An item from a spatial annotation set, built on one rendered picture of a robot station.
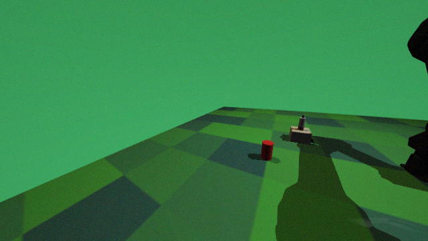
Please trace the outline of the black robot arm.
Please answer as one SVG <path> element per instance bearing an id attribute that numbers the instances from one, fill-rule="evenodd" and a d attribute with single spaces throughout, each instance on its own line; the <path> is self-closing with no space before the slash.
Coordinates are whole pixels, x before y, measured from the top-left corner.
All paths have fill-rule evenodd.
<path id="1" fill-rule="evenodd" d="M 428 18 L 415 30 L 407 47 L 414 58 L 425 63 L 428 73 Z M 407 162 L 400 166 L 421 181 L 428 183 L 428 123 L 425 132 L 409 138 L 408 146 L 415 149 L 415 152 L 411 153 Z"/>

